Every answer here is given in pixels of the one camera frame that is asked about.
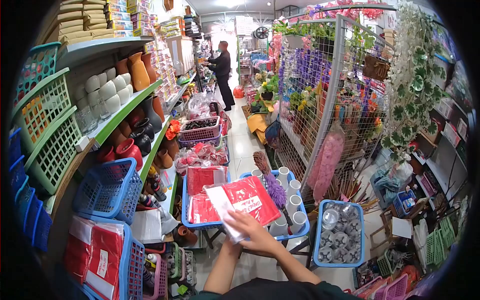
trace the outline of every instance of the wooden sign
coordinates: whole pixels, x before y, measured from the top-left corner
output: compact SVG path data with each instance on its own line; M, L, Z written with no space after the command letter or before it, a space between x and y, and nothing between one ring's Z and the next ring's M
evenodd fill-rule
M379 60L370 55L365 56L365 66L363 67L363 76L383 81L387 78L390 64L384 60Z

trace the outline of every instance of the grid display rack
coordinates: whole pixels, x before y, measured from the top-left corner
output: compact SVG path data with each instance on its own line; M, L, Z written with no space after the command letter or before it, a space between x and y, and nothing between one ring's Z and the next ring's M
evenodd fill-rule
M285 37L282 41L278 91L282 130L275 160L302 182L302 198L309 202L312 189L305 174L312 169L334 121L345 134L335 169L338 179L352 170L361 171L377 146L386 117L385 85L363 74L365 58L388 62L385 57L393 46L340 14L336 19L300 24L307 25L308 32L302 35L309 35L311 43L293 45L292 41L289 45Z

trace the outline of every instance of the man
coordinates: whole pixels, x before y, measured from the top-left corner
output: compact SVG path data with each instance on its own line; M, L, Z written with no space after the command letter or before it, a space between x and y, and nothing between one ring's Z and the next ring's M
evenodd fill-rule
M209 63L214 63L215 66L206 65L209 69L215 72L216 80L218 82L218 87L220 88L220 93L222 94L223 102L225 103L225 111L232 110L232 105L235 105L233 100L232 91L228 86L228 74L230 73L230 53L227 51L228 43L226 41L221 41L218 44L218 51L221 52L220 56L216 59L208 60Z

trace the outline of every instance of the tile floor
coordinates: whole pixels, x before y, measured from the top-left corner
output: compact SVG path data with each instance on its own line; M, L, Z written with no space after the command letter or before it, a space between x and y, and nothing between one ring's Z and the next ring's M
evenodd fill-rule
M237 77L233 76L229 81L230 88L233 89L237 85L237 82ZM221 94L218 90L215 94L215 97L217 99L221 99ZM232 121L232 129L228 132L228 148L230 150L229 169L231 180L239 178L242 173L250 172L251 170L255 169L256 166L253 162L252 153L255 151L264 150L264 146L248 130L247 122L241 109L241 106L246 105L246 99L235 99L235 103L236 105L232 106L232 110L228 113ZM361 176L363 176L362 182L365 183L365 186L375 170L376 166L372 165L364 170L364 172L361 174ZM379 215L380 211L364 215L365 261L369 260L371 257L377 256L378 253L381 253L382 251L382 247L377 249L375 253L370 253L369 251L371 247L370 234L382 226L382 221ZM220 234L220 236L213 242L214 249L207 248L206 252L196 253L196 288L198 291L201 291L204 287L205 281L212 269L213 264L215 263L215 258L220 251L224 238L225 236ZM290 250L294 248L306 238L307 237L302 237L289 240L287 249ZM375 236L376 242L382 241L383 239L383 233L378 233ZM306 256L296 256L296 258L303 264L306 263ZM322 280L337 285L342 289L354 289L352 268L317 268L314 273L317 274ZM287 277L281 268L276 266L275 259L243 253L235 270L232 287L236 287L256 277L276 281L287 280Z

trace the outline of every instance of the pink mesh basket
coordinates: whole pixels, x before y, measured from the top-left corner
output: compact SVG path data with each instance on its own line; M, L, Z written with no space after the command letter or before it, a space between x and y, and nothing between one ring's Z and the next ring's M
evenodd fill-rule
M408 275L403 274L391 284L379 288L375 292L375 300L397 300L403 297L407 291Z

